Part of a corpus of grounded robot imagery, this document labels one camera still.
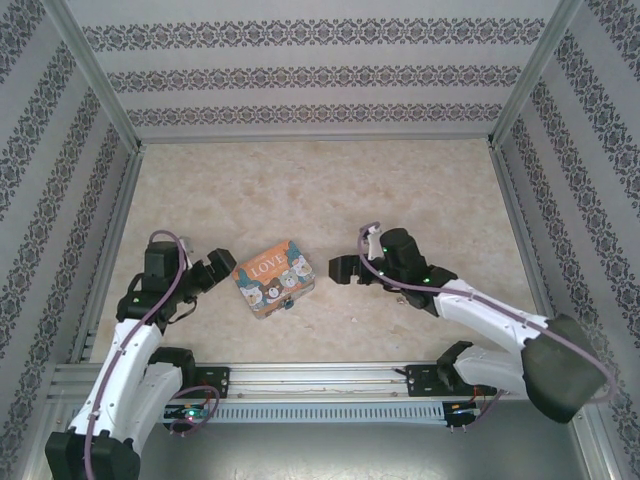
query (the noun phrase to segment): beige marble surface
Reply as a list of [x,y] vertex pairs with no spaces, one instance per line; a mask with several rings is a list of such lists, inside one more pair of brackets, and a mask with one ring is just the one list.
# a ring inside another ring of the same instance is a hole
[[189,236],[192,258],[216,247],[243,262],[295,240],[318,274],[293,309],[257,320],[226,280],[167,345],[203,362],[434,360],[473,330],[401,305],[380,286],[339,286],[327,262],[355,253],[361,225],[402,226],[423,255],[472,285],[533,310],[484,141],[153,145],[147,150],[109,287],[92,361],[106,356],[118,299],[149,234]]

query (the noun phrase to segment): wallpaper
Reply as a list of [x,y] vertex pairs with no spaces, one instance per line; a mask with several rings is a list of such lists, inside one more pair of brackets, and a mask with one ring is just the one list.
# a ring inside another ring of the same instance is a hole
[[557,0],[69,4],[143,141],[488,134]]
[[0,479],[68,359],[129,152],[36,0],[0,2]]
[[640,477],[638,18],[584,3],[501,146],[554,310],[617,377],[601,411],[623,478]]

